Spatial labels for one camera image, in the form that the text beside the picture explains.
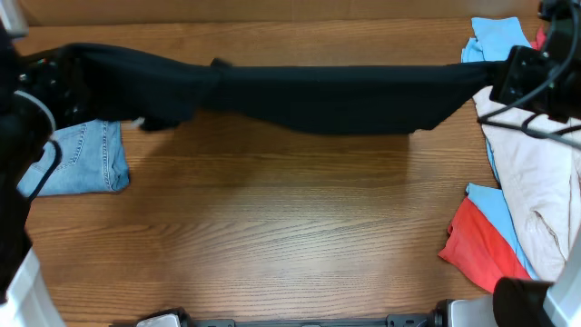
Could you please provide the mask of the black t-shirt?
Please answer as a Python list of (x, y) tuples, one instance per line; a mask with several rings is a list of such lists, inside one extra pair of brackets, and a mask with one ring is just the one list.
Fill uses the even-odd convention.
[(79, 110), (72, 120), (143, 119), (146, 130), (197, 109), (236, 113), (311, 134), (431, 130), (489, 86), (497, 62), (442, 66), (192, 65), (128, 48), (70, 44), (57, 52)]

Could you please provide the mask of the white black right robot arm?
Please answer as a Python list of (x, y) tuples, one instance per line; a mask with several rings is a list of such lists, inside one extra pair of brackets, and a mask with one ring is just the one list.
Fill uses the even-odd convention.
[[(503, 105), (481, 115), (478, 122), (579, 149), (578, 125), (553, 132), (530, 128), (541, 115), (560, 123), (580, 117), (579, 4), (548, 1), (541, 4), (539, 14), (551, 22), (543, 50), (512, 48), (507, 74), (492, 94)], [(485, 315), (480, 324), (484, 326), (573, 326), (580, 321), (580, 245), (574, 244), (572, 251), (556, 282), (502, 278), (492, 296), (448, 302), (445, 309), (437, 308), (425, 324), (457, 325), (461, 313), (482, 308)]]

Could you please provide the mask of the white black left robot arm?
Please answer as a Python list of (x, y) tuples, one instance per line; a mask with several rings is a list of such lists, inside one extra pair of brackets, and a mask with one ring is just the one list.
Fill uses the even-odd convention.
[(62, 326), (25, 230), (32, 201), (63, 158), (54, 131), (91, 119), (78, 62), (58, 50), (21, 56), (29, 33), (16, 1), (1, 4), (1, 323)]

